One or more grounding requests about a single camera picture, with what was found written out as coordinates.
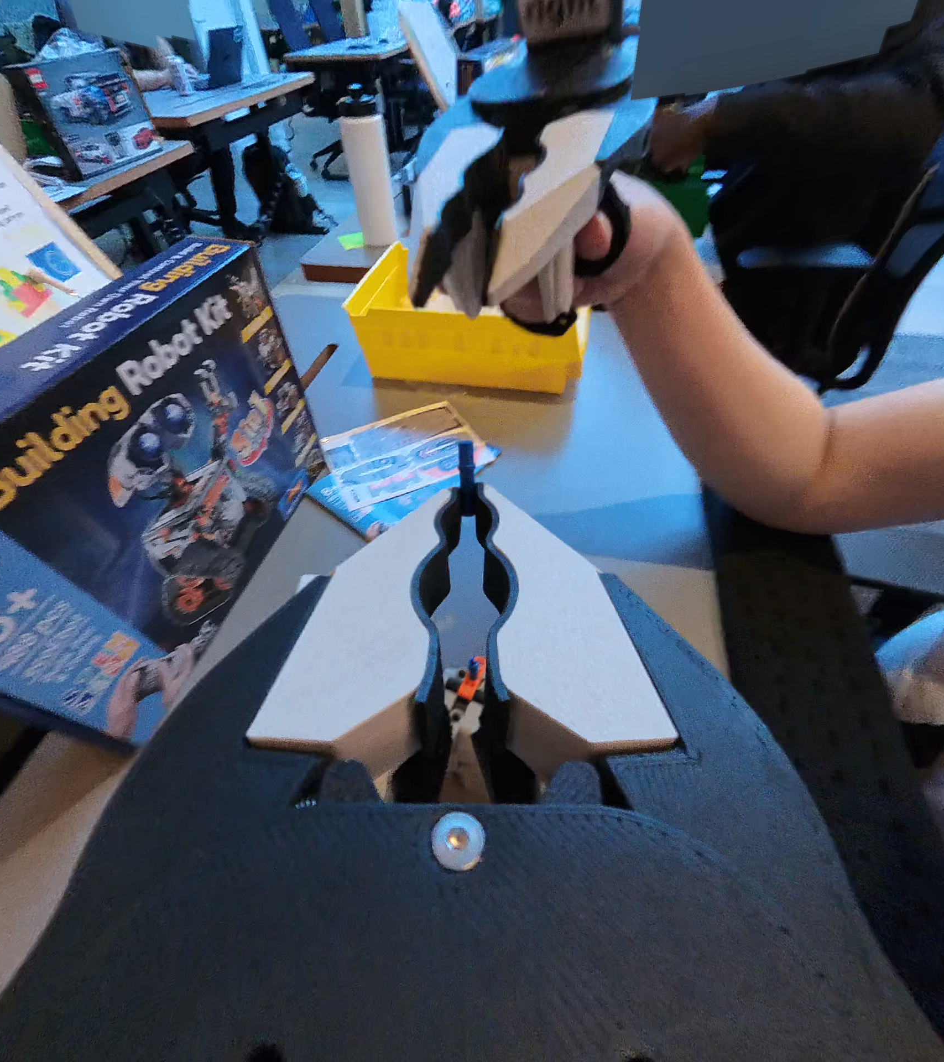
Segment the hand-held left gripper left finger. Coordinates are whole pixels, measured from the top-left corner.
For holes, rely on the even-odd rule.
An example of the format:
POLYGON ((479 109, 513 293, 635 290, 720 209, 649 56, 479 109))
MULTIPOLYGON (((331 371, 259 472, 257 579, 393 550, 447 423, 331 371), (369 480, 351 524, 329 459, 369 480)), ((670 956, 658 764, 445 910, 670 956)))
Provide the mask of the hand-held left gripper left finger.
POLYGON ((437 627, 461 493, 436 495, 323 580, 250 723, 250 746, 361 763, 398 801, 437 801, 451 756, 437 627))

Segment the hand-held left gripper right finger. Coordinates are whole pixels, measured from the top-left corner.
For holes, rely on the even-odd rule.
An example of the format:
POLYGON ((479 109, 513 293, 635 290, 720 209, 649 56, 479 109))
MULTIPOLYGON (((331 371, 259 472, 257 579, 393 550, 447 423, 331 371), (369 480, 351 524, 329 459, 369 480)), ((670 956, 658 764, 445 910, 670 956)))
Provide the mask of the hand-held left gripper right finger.
POLYGON ((482 589, 497 612, 473 743, 490 792, 536 792, 567 763, 677 748, 677 726, 602 573, 477 486, 482 589))

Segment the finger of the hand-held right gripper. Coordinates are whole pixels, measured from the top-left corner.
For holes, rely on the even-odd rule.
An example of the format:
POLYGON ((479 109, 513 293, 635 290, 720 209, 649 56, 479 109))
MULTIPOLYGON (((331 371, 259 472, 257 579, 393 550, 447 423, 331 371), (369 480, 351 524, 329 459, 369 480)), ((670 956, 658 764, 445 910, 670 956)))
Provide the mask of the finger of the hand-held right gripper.
POLYGON ((504 133, 487 123, 433 123, 416 155, 408 295, 443 291, 470 320, 487 303, 496 225, 509 204, 504 133))
POLYGON ((540 161, 500 217, 486 303, 503 307, 536 282, 542 309, 571 309, 574 239, 600 196, 598 153, 613 112, 576 112, 542 129, 540 161))

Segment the grey toy robot model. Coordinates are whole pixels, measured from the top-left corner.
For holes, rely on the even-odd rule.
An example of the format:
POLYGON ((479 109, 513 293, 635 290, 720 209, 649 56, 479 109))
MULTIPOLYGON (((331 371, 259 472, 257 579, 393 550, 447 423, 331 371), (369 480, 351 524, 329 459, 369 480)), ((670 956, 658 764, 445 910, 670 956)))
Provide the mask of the grey toy robot model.
POLYGON ((450 758, 440 790, 440 801, 451 804, 488 804, 490 791, 480 766, 474 737, 484 704, 487 663, 479 676, 465 676, 465 667, 445 669, 444 705, 451 724, 450 758))

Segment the person's right forearm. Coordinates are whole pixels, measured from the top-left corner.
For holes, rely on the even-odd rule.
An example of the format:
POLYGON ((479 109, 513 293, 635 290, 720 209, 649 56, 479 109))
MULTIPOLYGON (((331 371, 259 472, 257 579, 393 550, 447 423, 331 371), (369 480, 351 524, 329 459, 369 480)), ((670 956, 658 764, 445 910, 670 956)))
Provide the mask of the person's right forearm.
POLYGON ((746 333, 684 232, 612 316, 679 448, 734 509, 808 534, 944 519, 944 379, 824 407, 746 333))

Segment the grey desk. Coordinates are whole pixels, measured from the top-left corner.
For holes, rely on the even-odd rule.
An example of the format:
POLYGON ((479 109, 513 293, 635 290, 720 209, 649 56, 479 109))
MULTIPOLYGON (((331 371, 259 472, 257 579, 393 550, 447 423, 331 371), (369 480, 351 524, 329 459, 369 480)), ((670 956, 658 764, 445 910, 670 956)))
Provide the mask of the grey desk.
MULTIPOLYGON (((325 435, 440 400, 502 453, 482 479, 601 571, 620 577, 723 675, 700 485, 608 315, 593 313, 579 380, 561 396, 374 381, 342 302, 350 285, 272 289, 296 365, 337 352, 307 388, 325 435)), ((0 992, 53 915, 130 758, 50 734, 0 796, 0 992)))

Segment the white water bottle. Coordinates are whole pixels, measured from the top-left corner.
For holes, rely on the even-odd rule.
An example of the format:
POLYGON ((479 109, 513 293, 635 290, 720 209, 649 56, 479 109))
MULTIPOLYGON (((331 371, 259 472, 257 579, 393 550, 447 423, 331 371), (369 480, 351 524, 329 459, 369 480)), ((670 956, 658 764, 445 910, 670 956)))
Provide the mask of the white water bottle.
POLYGON ((351 83, 338 102, 338 127, 363 242, 387 249, 399 240, 399 233, 385 121, 376 95, 351 83))

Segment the board on wooden easel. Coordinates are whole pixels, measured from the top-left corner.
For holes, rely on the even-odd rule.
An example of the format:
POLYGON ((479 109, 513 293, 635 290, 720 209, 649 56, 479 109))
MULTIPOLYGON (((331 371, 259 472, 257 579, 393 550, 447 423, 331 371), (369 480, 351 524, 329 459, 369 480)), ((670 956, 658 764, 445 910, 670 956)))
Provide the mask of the board on wooden easel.
POLYGON ((458 50, 450 29, 430 2, 399 1, 399 27, 439 112, 457 101, 458 50))

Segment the brown-edged grey table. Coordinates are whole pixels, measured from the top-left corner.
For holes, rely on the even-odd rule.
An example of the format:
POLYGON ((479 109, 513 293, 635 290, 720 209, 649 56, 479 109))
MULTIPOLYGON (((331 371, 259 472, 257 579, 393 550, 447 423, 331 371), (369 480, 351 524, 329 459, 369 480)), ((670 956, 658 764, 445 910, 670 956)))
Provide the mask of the brown-edged grey table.
POLYGON ((343 218, 313 247, 301 257, 301 269, 307 282, 358 284, 381 259, 387 247, 350 246, 342 239, 360 232, 359 219, 354 211, 343 218))

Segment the green plastic bin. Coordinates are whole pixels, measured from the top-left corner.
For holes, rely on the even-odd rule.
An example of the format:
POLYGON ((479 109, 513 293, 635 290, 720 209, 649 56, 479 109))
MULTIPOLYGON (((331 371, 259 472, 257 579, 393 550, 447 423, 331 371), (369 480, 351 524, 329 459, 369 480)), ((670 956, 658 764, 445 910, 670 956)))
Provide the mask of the green plastic bin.
POLYGON ((674 183, 671 191, 672 205, 683 219, 691 237, 699 239, 708 226, 708 215, 713 195, 713 179, 705 179, 704 156, 699 156, 691 166, 674 183))

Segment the yellow plastic bin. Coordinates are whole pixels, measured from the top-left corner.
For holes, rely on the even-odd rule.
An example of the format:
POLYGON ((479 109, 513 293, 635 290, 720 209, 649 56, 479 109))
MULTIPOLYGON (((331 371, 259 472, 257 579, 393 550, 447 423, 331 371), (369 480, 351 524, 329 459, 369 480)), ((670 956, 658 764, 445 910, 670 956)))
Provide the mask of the yellow plastic bin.
POLYGON ((496 309, 471 320, 435 294, 426 308, 407 291, 408 252, 396 242, 364 275, 343 309, 376 379, 561 395, 582 374, 591 312, 561 337, 532 335, 496 309))

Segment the printed sticker sheet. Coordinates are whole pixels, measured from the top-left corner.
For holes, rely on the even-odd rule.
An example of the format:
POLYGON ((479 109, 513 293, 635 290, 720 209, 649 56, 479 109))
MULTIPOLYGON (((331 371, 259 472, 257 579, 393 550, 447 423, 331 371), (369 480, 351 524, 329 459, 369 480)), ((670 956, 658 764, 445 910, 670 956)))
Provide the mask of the printed sticker sheet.
POLYGON ((478 470, 499 456, 450 402, 425 405, 325 436, 321 446, 342 501, 360 510, 444 485, 459 473, 461 442, 473 443, 478 470))

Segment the black perforated panel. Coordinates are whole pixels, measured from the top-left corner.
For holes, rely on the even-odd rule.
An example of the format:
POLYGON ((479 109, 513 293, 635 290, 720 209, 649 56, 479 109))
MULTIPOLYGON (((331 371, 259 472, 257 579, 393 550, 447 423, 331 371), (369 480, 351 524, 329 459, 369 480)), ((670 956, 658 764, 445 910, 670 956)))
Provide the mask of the black perforated panel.
POLYGON ((944 1041, 944 843, 833 538, 702 486, 730 675, 794 764, 854 896, 944 1041))

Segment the dark laptop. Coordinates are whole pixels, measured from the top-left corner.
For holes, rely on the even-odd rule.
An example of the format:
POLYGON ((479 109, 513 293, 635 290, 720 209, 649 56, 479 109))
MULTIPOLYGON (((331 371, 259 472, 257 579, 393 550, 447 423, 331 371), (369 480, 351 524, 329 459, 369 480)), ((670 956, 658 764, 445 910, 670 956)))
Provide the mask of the dark laptop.
POLYGON ((242 29, 239 25, 207 31, 208 89, 231 87, 242 78, 242 29))

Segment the blue robot kit box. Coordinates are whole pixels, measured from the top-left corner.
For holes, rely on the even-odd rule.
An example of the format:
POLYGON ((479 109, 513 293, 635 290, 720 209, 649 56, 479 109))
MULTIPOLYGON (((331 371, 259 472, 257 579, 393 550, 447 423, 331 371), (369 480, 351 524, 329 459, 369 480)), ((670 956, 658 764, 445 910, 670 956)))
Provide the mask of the blue robot kit box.
POLYGON ((257 246, 188 238, 0 350, 0 697, 143 746, 327 473, 257 246))

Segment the car model kit box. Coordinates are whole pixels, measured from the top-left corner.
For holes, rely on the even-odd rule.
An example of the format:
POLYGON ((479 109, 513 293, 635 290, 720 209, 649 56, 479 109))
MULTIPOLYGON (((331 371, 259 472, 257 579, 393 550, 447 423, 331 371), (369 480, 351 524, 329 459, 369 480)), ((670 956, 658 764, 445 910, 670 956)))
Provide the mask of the car model kit box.
POLYGON ((95 179, 164 151, 145 100, 116 48, 2 69, 40 125, 67 179, 95 179))

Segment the black mesh office chair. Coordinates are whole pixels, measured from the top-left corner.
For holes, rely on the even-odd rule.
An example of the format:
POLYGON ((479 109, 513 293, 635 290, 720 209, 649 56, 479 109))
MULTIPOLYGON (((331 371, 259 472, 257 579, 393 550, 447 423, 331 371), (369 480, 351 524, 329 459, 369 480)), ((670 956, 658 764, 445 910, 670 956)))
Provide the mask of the black mesh office chair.
MULTIPOLYGON (((919 2, 876 55, 780 83, 871 74, 944 97, 944 2, 919 2)), ((820 393, 866 384, 944 256, 944 126, 921 164, 706 164, 724 171, 710 212, 721 291, 750 335, 820 393)))

